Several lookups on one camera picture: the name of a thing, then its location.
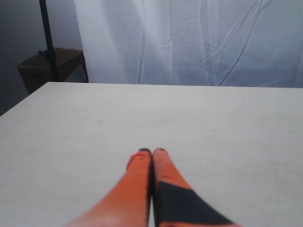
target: white fabric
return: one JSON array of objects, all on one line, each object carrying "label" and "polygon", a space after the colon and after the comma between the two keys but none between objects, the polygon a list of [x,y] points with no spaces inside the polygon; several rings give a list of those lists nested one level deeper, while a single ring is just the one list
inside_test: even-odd
[{"label": "white fabric", "polygon": [[302,0],[75,0],[90,82],[303,87]]}]

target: gray wall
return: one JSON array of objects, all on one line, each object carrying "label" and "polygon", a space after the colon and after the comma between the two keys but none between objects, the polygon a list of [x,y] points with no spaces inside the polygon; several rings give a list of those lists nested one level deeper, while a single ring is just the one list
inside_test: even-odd
[{"label": "gray wall", "polygon": [[[81,49],[74,0],[46,0],[55,47]],[[16,65],[45,50],[39,0],[0,1],[0,115],[28,96]]]}]

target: orange and black object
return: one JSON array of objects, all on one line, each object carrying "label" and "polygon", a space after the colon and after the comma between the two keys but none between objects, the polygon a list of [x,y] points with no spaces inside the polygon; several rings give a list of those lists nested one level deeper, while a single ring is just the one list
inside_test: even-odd
[{"label": "orange and black object", "polygon": [[239,227],[202,200],[184,180],[166,150],[153,152],[156,227]]},{"label": "orange and black object", "polygon": [[65,227],[147,227],[151,197],[156,227],[240,227],[193,191],[162,148],[132,155],[116,186]]},{"label": "orange and black object", "polygon": [[152,154],[144,148],[132,155],[125,175],[94,207],[65,227],[148,226]]}]

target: black stripe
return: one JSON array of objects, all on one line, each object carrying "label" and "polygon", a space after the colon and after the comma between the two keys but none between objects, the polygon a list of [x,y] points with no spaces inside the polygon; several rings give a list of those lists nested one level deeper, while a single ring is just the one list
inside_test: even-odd
[{"label": "black stripe", "polygon": [[153,199],[156,226],[161,222],[184,222],[201,225],[232,224],[190,189],[159,182],[158,190]]}]

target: cardboard box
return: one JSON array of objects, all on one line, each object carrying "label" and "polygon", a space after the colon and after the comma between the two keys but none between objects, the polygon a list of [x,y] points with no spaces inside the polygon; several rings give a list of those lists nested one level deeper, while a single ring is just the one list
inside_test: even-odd
[{"label": "cardboard box", "polygon": [[[55,52],[61,82],[88,82],[83,51],[55,48]],[[29,94],[52,81],[49,61],[40,54],[18,64],[17,68]]]}]

